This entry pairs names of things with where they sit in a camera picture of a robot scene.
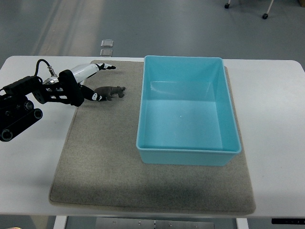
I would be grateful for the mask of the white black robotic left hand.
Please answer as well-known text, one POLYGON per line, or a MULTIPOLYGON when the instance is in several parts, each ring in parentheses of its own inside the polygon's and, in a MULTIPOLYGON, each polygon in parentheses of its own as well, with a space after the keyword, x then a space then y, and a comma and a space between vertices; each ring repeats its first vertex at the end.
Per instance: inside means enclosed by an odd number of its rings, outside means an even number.
POLYGON ((90 64, 82 64, 78 65, 71 69, 71 72, 76 79, 76 82, 79 85, 79 88, 81 90, 81 93, 83 97, 90 101, 102 101, 103 97, 95 92, 94 90, 90 89, 87 86, 84 86, 81 84, 84 80, 87 78, 90 78, 91 76, 95 75, 97 72, 101 70, 114 70, 116 67, 114 65, 110 65, 107 63, 90 63, 90 64))

